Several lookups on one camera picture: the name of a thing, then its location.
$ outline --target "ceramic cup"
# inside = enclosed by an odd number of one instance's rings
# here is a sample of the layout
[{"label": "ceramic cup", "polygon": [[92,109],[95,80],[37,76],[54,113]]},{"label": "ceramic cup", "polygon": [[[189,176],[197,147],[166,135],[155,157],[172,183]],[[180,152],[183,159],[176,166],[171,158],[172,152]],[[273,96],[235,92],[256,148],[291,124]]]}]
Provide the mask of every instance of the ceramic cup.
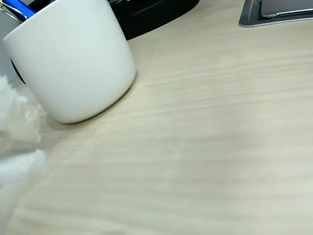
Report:
[{"label": "ceramic cup", "polygon": [[47,113],[86,120],[115,103],[136,69],[106,0],[57,0],[3,40],[22,78]]}]

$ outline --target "silver object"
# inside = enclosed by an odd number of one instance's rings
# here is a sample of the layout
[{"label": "silver object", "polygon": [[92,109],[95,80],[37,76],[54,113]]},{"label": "silver object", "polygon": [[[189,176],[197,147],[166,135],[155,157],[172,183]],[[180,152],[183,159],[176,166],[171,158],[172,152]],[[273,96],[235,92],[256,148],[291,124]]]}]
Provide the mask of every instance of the silver object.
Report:
[{"label": "silver object", "polygon": [[16,21],[22,23],[22,21],[21,21],[19,18],[17,18],[16,16],[14,16],[11,12],[5,10],[5,8],[10,9],[10,10],[12,10],[12,11],[15,11],[16,13],[18,13],[18,14],[20,14],[21,16],[25,17],[25,20],[28,19],[27,16],[24,15],[21,11],[19,11],[18,9],[16,9],[16,8],[14,8],[14,7],[12,7],[12,6],[8,5],[8,4],[6,4],[6,3],[4,3],[3,0],[0,0],[0,11],[2,11],[5,15],[7,15],[7,16],[13,18],[13,19],[15,19]]},{"label": "silver object", "polygon": [[313,11],[312,0],[262,0],[261,15],[273,18],[276,16]]},{"label": "silver object", "polygon": [[313,20],[313,12],[307,14],[281,15],[280,17],[265,18],[261,16],[261,0],[245,0],[243,10],[239,19],[241,27],[257,27],[285,22]]}]

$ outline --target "desk surface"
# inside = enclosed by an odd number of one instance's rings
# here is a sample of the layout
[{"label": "desk surface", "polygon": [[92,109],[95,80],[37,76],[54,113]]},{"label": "desk surface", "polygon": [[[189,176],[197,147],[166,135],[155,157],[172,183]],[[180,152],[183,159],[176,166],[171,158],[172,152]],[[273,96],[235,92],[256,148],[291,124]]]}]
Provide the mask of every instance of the desk surface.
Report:
[{"label": "desk surface", "polygon": [[130,41],[138,78],[97,117],[42,111],[51,172],[9,234],[311,235],[313,22],[241,28],[242,5]]}]

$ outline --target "blue pen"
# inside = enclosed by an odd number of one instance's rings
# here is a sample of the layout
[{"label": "blue pen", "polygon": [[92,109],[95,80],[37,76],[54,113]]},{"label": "blue pen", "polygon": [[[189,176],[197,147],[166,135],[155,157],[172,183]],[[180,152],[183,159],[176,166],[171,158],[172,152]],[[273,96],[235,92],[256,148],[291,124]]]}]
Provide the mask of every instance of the blue pen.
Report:
[{"label": "blue pen", "polygon": [[6,6],[22,22],[36,13],[20,0],[0,0],[0,3]]}]

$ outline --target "crumpled plastic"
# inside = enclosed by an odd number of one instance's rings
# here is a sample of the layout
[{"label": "crumpled plastic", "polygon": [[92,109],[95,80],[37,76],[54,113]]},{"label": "crumpled plastic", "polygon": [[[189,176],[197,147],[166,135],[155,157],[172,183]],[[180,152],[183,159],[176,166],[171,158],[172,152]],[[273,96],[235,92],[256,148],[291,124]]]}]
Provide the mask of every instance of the crumpled plastic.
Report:
[{"label": "crumpled plastic", "polygon": [[39,149],[14,149],[14,141],[40,141],[37,110],[0,76],[0,235],[19,199],[42,179],[47,171],[46,153]]}]

